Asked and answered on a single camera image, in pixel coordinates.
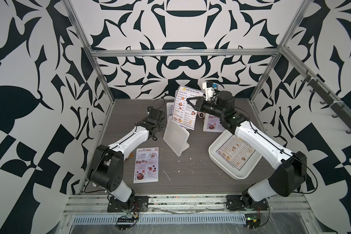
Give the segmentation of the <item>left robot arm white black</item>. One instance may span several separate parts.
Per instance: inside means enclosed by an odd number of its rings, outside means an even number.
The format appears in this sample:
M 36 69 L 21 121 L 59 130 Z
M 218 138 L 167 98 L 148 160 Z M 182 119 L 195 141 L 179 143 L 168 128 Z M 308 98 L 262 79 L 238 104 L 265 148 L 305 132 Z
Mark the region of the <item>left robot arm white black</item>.
M 125 209 L 130 209 L 135 192 L 123 181 L 124 161 L 139 145 L 157 138 L 156 133 L 164 129 L 164 119 L 162 110 L 148 107 L 147 117 L 127 135 L 108 146 L 98 146 L 87 173 L 88 183 L 101 187 Z

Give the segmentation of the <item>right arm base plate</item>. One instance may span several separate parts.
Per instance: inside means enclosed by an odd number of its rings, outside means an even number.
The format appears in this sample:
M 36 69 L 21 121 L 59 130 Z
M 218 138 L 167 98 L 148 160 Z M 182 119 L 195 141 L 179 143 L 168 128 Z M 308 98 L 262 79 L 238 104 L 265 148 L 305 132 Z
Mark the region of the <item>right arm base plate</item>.
M 254 201 L 248 195 L 227 195 L 225 207 L 229 211 L 267 211 L 268 203 L 265 199 Z

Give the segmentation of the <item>dim sum menu sheet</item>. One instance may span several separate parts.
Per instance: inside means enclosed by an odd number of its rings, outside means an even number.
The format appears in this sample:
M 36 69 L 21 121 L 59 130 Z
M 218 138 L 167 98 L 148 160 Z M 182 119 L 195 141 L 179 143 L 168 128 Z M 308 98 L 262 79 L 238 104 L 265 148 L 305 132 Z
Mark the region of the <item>dim sum menu sheet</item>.
M 172 121 L 186 129 L 194 130 L 198 112 L 187 103 L 187 98 L 202 97 L 203 95 L 204 93 L 200 90 L 181 85 L 175 94 Z

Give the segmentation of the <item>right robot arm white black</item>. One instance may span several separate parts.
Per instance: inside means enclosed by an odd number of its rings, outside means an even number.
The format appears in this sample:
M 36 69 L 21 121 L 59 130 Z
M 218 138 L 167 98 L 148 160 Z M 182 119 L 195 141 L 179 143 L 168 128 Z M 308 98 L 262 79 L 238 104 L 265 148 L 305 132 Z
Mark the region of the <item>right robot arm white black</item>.
M 230 92 L 219 91 L 214 96 L 210 92 L 206 94 L 206 98 L 187 98 L 187 103 L 196 111 L 219 118 L 227 131 L 247 142 L 275 170 L 269 178 L 243 192 L 247 200 L 259 202 L 275 195 L 287 197 L 306 181 L 307 157 L 303 153 L 286 149 L 255 128 L 249 117 L 235 106 Z

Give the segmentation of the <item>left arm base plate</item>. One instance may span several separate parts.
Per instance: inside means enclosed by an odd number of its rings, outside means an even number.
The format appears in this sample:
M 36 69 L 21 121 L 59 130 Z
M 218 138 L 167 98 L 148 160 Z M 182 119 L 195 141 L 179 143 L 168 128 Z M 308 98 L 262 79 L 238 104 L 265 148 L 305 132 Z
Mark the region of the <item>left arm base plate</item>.
M 107 212 L 118 213 L 125 210 L 131 212 L 141 212 L 148 209 L 149 197 L 148 196 L 133 196 L 126 202 L 118 200 L 116 197 L 110 197 Z

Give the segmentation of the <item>pink special menu sheet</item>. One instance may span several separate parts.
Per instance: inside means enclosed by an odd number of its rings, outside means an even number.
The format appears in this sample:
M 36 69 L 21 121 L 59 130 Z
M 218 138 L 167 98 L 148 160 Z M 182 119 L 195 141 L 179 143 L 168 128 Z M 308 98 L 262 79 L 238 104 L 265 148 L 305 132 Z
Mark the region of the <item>pink special menu sheet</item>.
M 134 184 L 159 181 L 159 148 L 136 150 Z

